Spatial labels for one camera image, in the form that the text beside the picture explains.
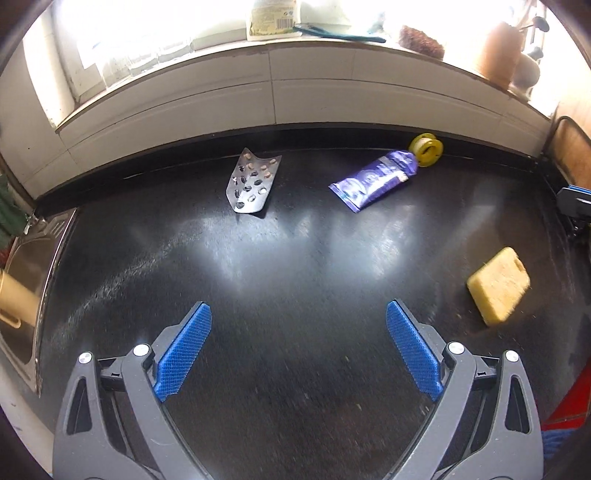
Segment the metal screw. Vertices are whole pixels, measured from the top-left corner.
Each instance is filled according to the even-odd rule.
[[[456,355],[464,353],[465,350],[464,346],[460,342],[450,342],[450,344],[447,346],[447,349]]]
[[[140,343],[139,345],[134,346],[134,355],[135,356],[144,356],[150,351],[150,346],[146,345],[145,343]]]
[[[92,360],[92,353],[90,353],[90,352],[81,353],[80,356],[78,357],[78,361],[81,364],[87,364],[91,360]]]
[[[513,350],[507,350],[505,352],[505,358],[509,360],[509,362],[516,362],[517,360],[519,360],[519,355],[517,354],[517,352]]]

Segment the green cloth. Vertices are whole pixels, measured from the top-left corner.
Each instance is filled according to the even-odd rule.
[[[0,249],[6,248],[13,237],[22,234],[27,220],[27,214],[14,203],[6,175],[0,175]]]

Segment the white wall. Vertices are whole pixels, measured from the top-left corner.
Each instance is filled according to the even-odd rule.
[[[33,197],[82,173],[37,99],[22,43],[0,76],[0,152]]]
[[[22,45],[37,97],[49,123],[56,127],[74,111],[74,99],[60,63],[49,9],[35,20]]]
[[[23,78],[22,57],[20,49],[0,77],[0,151],[34,197],[126,155],[238,128],[404,125],[537,156],[550,126],[509,93],[449,65],[390,48],[295,41],[238,44],[155,72],[107,95],[56,135],[30,79]],[[14,105],[9,117],[4,103],[13,98],[26,109]],[[34,137],[33,153],[28,144]]]

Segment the beige container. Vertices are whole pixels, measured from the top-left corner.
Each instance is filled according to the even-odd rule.
[[[523,35],[519,30],[501,22],[488,34],[475,61],[476,71],[507,90],[519,62],[522,44]]]
[[[540,66],[534,59],[529,58],[522,52],[519,55],[519,62],[517,63],[511,83],[522,92],[525,92],[528,88],[538,83],[539,79]]]
[[[21,322],[34,327],[38,308],[39,297],[0,270],[0,320],[14,328],[20,328]]]

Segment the purple tube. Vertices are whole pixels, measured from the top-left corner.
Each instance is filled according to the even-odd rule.
[[[407,181],[417,170],[417,159],[412,153],[392,150],[354,176],[332,183],[329,188],[357,213],[368,203]]]

